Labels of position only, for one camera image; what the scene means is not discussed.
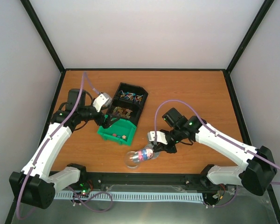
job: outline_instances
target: black metal frame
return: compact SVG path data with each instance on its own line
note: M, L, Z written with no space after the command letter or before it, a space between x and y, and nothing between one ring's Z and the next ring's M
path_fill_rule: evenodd
M234 91L234 87L232 84L232 80L231 80L231 72L234 69L236 63L238 62L238 60L240 59L241 55L243 54L246 46L248 45L249 41L252 39L255 31L257 30L258 26L260 25L260 23L262 22L262 20L264 19L266 13L268 12L270 6L272 5L272 3L274 2L274 0L264 0L264 3L262 4L261 8L259 9L255 19L253 20L250 28L248 29L246 35L244 36L240 46L238 47L235 55L233 56L229 66L227 67L227 69L79 69L79 68L72 68L72 69L65 69L56 53L56 51L54 50L54 47L52 45L52 43L49 40L49 37L47 36L40 20L38 19L31 3L29 0L20 0L21 3L23 4L23 6L25 7L31 21L33 22L35 28L37 29L39 35L41 36L44 44L46 45L49 53L51 54L54 62L56 63L56 66L58 67L58 69L61 72L61 77L53 98L53 102L48 114L48 118L47 121L45 123L45 127L42 133L42 137L41 137L41 141L44 138L47 129L49 127L49 121L50 118L52 117L55 105L56 105L56 101L60 92L60 89L62 87L63 84L63 80L65 77L65 73L68 70L138 70L138 71L146 71L146 70L158 70L158 71L218 71L221 70L224 74L224 78L226 81L226 86L228 88L228 92L231 98L231 102L232 102L232 106L237 118L237 122L238 122L238 127L243 139L243 142L245 144L251 145L251 140L247 131L247 127L245 125L245 121L243 118L243 114L241 112L239 103L238 103L238 99L236 96L236 93ZM197 175L194 174L130 174L130 173L89 173L89 175L92 177L92 179L99 179L101 182L99 183L98 181L95 181L95 187L97 188L101 188L102 186L108 186L110 184L115 184L115 183L121 183L121 182L130 182L130 183L140 183L140 182L145 182L146 184L160 184L160 185L164 185L164 184L170 184L170 185L183 185L185 183L185 180L196 180ZM186 184L184 184L185 189L192 189L192 187L195 187L197 190L199 190L200 192L205 192L205 190L203 189L198 189L198 187L194 184L194 185L190 185L191 187L189 187L189 185L187 186ZM270 196L273 208L274 208L274 212L276 214L277 220L280 223L280 209L275 197L275 194L273 192L273 188L272 186L270 186L268 188L268 194ZM9 211L9 214L7 216L6 222L5 224L10 224L12 219L13 219L13 215L15 212L15 205L16 205L16 201L13 201L13 204L11 206L11 209Z

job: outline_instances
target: green tray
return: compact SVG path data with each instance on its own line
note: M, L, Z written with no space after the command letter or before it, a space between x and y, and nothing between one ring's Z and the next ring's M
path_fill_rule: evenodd
M137 126L135 126L131 121L126 119L119 119L111 127L104 129L102 126L98 129L98 134L102 136L104 140L115 141L118 144L130 146L135 135ZM126 139L114 137L113 134L119 136L126 136Z

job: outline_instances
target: gray floor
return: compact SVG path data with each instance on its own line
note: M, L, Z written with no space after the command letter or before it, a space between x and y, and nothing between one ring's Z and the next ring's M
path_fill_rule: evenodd
M90 202L93 208L107 207L108 202ZM22 213L29 210L23 205ZM29 218L13 224L277 224L265 194L254 196L245 189L239 191L234 202L223 208L208 208L197 203L132 203L115 202L104 213L94 213L83 206L73 207L70 200L55 200L46 210L37 209Z

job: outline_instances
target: transparent bottle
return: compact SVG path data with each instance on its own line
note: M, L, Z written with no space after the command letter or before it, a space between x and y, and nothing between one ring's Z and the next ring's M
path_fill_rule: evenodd
M160 152L154 153L153 145L147 144L138 151L130 151L126 154L125 163L129 168L137 168L139 164L146 160L153 160L159 156Z

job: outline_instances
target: wooden table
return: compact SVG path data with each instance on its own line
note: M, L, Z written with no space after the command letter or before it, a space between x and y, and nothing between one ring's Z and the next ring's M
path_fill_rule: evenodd
M67 71L57 100L55 111L66 102L68 91L79 88L82 71ZM120 146L116 142L104 141L97 134L95 122L74 132L64 144L52 171L59 171L69 163L87 167L88 172L120 173L188 173L197 174L207 164L232 166L234 163L215 150L194 143L193 146L177 145L176 154L162 152L151 161L141 163L137 169L129 169L124 164L128 151L136 151L147 144L147 133L154 130L154 114L165 100L180 99L193 106L199 115L221 132L242 140L232 108L229 93L221 71L88 71L93 85L102 92L114 96L120 82L144 87L148 98L140 117L132 145ZM97 95L85 81L84 89L94 97ZM182 115L190 118L193 112L180 103L164 105L158 114L157 129L170 130L162 115L175 107Z

